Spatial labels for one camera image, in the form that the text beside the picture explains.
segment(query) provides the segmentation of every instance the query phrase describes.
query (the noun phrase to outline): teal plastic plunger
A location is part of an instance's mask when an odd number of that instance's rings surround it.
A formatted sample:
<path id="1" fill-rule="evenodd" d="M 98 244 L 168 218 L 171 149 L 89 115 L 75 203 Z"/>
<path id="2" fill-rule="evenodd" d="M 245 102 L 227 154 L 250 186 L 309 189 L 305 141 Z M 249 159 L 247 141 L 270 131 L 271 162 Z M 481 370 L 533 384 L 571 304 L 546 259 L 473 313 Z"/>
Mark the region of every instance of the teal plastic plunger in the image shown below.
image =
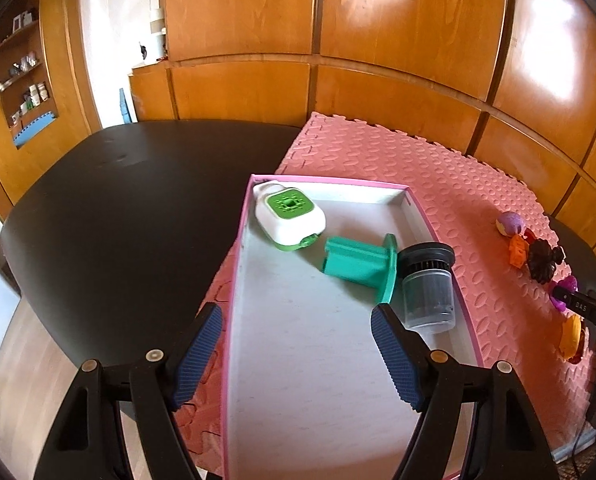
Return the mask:
<path id="1" fill-rule="evenodd" d="M 325 243 L 325 253 L 322 272 L 347 282 L 377 288 L 377 304 L 391 301 L 398 260 L 394 235 L 387 234 L 382 247 L 335 236 Z"/>

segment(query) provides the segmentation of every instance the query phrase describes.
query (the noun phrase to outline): black cable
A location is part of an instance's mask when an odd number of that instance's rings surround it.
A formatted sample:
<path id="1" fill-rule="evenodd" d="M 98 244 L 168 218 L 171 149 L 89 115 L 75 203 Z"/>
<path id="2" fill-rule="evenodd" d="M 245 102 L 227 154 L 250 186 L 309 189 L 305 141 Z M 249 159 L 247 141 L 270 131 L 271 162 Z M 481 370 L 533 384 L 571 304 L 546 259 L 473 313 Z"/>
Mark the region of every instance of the black cable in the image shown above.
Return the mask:
<path id="1" fill-rule="evenodd" d="M 585 430 L 586 421 L 583 421 L 582 426 L 580 427 L 580 431 L 578 432 L 578 436 L 574 442 L 574 447 L 571 449 L 571 465 L 574 466 L 574 473 L 576 474 L 576 478 L 580 480 L 580 471 L 578 470 L 578 465 L 576 464 L 576 448 L 578 447 L 578 443 L 580 441 L 580 437 L 582 436 L 583 431 Z"/>

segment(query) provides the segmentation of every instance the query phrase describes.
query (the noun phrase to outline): black table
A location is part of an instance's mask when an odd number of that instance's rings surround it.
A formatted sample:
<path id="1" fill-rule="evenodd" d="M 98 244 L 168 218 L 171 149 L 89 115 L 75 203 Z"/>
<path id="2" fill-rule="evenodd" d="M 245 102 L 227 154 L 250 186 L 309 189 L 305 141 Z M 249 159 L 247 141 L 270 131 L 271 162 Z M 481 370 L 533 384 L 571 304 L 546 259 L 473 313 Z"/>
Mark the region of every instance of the black table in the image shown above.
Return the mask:
<path id="1" fill-rule="evenodd" d="M 273 173 L 299 128 L 153 121 L 90 136 L 15 205 L 4 253 L 76 365 L 167 349 L 233 244 L 251 173 Z"/>

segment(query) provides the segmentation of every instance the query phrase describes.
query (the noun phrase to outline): white tray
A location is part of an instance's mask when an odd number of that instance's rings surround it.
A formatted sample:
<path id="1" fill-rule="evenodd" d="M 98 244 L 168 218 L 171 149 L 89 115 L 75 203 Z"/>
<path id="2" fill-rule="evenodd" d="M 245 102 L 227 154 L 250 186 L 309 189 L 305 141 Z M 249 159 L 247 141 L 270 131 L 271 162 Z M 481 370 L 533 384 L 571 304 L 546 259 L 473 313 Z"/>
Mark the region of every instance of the white tray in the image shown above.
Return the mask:
<path id="1" fill-rule="evenodd" d="M 303 190 L 325 212 L 327 228 L 311 247 L 284 253 L 260 229 L 251 187 L 271 179 Z M 371 336 L 376 291 L 320 271 L 326 238 L 381 245 L 386 233 L 396 235 L 399 249 L 435 240 L 406 186 L 252 176 L 227 330 L 227 479 L 391 480 L 418 415 L 399 399 Z M 458 293 L 456 305 L 463 304 Z M 401 313 L 399 286 L 391 306 Z M 461 307 L 453 330 L 425 341 L 477 364 Z M 465 405 L 447 476 L 460 470 L 471 418 Z"/>

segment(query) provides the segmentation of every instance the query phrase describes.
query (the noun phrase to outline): purple toy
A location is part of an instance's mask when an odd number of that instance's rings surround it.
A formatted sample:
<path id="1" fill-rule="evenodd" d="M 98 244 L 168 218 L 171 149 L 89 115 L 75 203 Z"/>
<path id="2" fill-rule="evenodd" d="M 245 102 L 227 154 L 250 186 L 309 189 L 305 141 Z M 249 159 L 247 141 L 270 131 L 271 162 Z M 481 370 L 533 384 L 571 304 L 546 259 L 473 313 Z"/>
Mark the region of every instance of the purple toy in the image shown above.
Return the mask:
<path id="1" fill-rule="evenodd" d="M 553 306 L 560 312 L 565 312 L 567 307 L 563 301 L 558 301 L 556 298 L 552 296 L 553 287 L 559 285 L 563 288 L 566 288 L 569 292 L 575 292 L 578 290 L 578 280 L 575 276 L 567 276 L 565 279 L 560 280 L 558 283 L 554 282 L 553 280 L 549 283 L 549 299 L 552 300 Z"/>
<path id="2" fill-rule="evenodd" d="M 503 236 L 523 235 L 524 218 L 513 211 L 505 211 L 496 219 L 496 227 Z"/>

